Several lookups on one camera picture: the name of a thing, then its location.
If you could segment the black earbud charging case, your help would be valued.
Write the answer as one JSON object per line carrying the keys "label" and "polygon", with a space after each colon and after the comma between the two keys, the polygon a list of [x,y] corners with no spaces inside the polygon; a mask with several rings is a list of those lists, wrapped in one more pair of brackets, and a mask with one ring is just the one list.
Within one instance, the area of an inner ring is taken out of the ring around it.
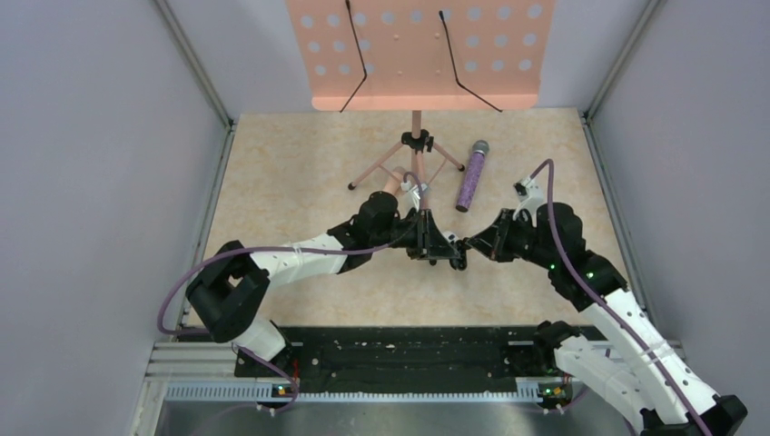
{"label": "black earbud charging case", "polygon": [[466,239],[459,239],[451,243],[456,251],[455,255],[449,259],[449,266],[458,272],[464,272],[468,268],[468,245]]}

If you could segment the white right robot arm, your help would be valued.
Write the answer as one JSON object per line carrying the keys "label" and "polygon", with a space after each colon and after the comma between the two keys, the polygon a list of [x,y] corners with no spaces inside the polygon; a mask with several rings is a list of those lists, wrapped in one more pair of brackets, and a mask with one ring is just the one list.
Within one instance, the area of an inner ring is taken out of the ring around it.
{"label": "white right robot arm", "polygon": [[733,435],[743,423],[743,402],[701,380],[649,321],[615,266],[587,249],[583,222],[569,205],[542,204],[522,216],[503,209],[465,244],[493,262],[521,259],[544,268],[556,292],[624,362],[599,354],[565,322],[543,322],[532,350],[540,372],[577,377],[639,435]]}

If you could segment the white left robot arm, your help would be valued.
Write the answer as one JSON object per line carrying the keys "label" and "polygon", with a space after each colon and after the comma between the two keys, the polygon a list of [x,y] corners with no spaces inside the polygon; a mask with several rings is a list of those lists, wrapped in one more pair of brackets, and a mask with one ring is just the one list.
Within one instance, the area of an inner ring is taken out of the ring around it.
{"label": "white left robot arm", "polygon": [[214,342],[233,342],[255,325],[266,293],[316,275],[352,271],[384,249],[411,260],[461,260],[458,243],[442,233],[429,209],[400,216],[397,198],[378,191],[349,220],[300,243],[246,248],[225,244],[202,267],[185,296]]}

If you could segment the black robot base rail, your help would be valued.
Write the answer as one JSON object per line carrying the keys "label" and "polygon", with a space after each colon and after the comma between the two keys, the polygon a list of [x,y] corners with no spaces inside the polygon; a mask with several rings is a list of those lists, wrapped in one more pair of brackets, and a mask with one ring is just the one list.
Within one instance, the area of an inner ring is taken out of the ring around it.
{"label": "black robot base rail", "polygon": [[529,402],[564,413],[587,387],[548,363],[534,326],[284,327],[268,363],[234,346],[238,378],[271,384],[270,405],[292,401]]}

